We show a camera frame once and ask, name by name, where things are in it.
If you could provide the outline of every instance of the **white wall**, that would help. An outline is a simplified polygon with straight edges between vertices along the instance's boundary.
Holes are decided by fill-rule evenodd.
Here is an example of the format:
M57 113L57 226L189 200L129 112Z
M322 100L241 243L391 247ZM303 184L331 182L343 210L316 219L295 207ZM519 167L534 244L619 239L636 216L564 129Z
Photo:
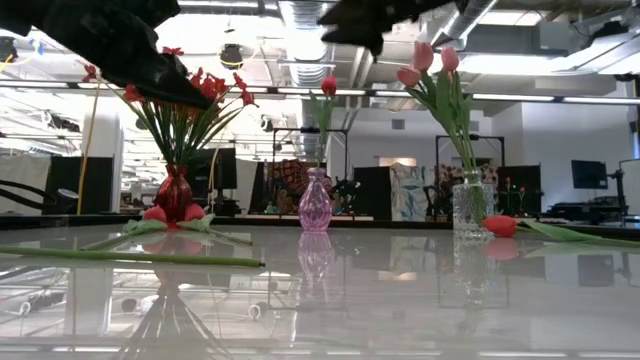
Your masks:
M505 165L525 165L522 143L522 103L515 104L491 119L493 135L504 137Z
M344 112L334 112L333 126L341 124ZM391 119L404 119L405 130L391 130ZM480 111L472 111L471 119L480 122L481 135L491 135L491 119ZM427 111L399 111L362 109L349 133L349 172L354 167L378 166L378 157L415 158L418 166L432 167L436 163L435 137L445 135L440 124ZM440 163L451 164L459 157L451 142L441 139ZM500 144L485 140L474 142L476 157L492 158L500 163ZM344 148L335 139L328 145L328 172L343 176Z
M626 97L625 89L620 85L609 96ZM629 111L626 106L523 103L495 116L493 132L506 137L508 165L541 165L545 211L558 202L595 196L573 188L571 160L603 161L612 173L619 161L632 158ZM616 194L613 180L609 190L597 191L598 196Z

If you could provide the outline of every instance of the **clear glass vase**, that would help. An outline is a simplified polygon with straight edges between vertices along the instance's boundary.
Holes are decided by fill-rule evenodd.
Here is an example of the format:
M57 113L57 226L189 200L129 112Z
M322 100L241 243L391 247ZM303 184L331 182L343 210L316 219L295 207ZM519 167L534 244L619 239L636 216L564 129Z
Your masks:
M484 237L489 233L482 225L493 216L493 186L483 184L479 170L466 171L464 184L453 187L453 231L466 237Z

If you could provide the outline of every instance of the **pillar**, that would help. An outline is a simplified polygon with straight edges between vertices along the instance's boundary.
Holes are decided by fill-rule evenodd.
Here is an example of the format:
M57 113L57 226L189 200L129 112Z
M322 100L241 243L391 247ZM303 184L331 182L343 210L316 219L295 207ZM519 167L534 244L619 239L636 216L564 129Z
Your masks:
M111 182L111 208L112 212L120 210L120 191L122 182L122 164L124 151L124 130L118 110L122 107L121 100L100 98L96 108L96 115L91 136L89 157L113 158L113 177ZM82 153L86 152L89 140L91 115L93 112L93 100L87 109L82 128Z

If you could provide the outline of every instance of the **glass vase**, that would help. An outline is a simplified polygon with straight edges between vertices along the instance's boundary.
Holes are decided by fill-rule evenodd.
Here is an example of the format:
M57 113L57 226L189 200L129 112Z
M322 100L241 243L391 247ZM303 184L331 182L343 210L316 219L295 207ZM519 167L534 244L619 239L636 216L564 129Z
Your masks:
M482 225L493 216L493 186L483 184L479 170L466 171L464 183L453 187L453 231L466 237L487 236Z
M158 189L155 202L166 213L168 223L183 221L187 206L193 203L186 173L185 166L167 165L168 176Z
M307 174L309 174L309 185L298 206L300 224L307 232L323 232L329 227L332 213L331 200L323 186L325 170L311 168L307 170Z

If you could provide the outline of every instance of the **computer monitor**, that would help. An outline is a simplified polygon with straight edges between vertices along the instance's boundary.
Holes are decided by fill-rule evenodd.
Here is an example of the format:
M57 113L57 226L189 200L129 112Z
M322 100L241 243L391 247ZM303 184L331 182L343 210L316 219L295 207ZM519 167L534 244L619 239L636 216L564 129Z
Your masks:
M571 160L574 189L609 188L607 180L607 164L600 161Z

